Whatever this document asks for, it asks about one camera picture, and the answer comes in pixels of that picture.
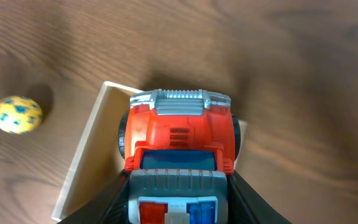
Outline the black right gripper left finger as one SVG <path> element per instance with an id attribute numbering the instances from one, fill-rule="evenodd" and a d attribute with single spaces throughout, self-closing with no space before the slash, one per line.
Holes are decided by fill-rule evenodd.
<path id="1" fill-rule="evenodd" d="M 129 174 L 121 171 L 102 192 L 58 224 L 130 224 Z"/>

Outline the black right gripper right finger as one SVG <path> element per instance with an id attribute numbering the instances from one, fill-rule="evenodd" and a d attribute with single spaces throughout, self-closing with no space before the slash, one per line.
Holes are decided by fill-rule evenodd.
<path id="1" fill-rule="evenodd" d="M 228 224 L 291 224 L 236 171 L 227 178 Z"/>

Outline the red toy fire truck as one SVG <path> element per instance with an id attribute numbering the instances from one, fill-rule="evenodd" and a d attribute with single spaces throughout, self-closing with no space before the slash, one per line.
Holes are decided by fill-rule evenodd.
<path id="1" fill-rule="evenodd" d="M 129 222 L 227 223 L 227 179 L 241 146 L 230 97 L 156 89 L 129 103 L 119 127 Z"/>

